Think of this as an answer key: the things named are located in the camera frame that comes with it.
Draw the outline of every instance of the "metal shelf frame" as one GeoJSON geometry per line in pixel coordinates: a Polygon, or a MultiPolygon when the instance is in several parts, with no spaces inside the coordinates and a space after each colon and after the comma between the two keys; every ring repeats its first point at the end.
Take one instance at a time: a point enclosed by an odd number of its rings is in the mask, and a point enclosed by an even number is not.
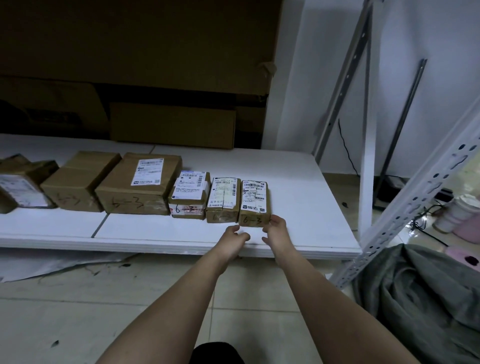
{"type": "Polygon", "coordinates": [[[330,281],[340,289],[352,281],[398,235],[402,228],[433,199],[448,178],[467,164],[480,148],[479,96],[372,225],[376,107],[384,11],[382,0],[364,2],[330,99],[327,117],[321,125],[322,132],[312,152],[315,161],[320,164],[353,75],[362,54],[367,50],[359,207],[359,244],[362,253],[353,260],[344,261],[330,277],[330,281]]]}

